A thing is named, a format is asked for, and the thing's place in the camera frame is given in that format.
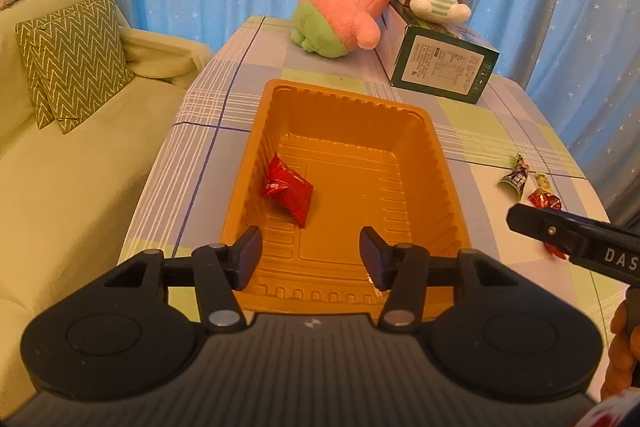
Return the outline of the right human hand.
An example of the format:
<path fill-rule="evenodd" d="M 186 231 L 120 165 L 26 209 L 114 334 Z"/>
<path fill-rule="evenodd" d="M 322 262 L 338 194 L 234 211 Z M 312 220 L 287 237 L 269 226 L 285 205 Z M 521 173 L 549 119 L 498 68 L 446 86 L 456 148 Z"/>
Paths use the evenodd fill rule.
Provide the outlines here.
<path fill-rule="evenodd" d="M 614 335 L 610 349 L 608 349 L 608 368 L 600 391 L 604 401 L 632 385 L 634 369 L 639 364 L 640 333 L 636 327 L 631 334 L 627 332 L 628 307 L 624 300 L 614 313 L 611 322 L 611 332 Z"/>

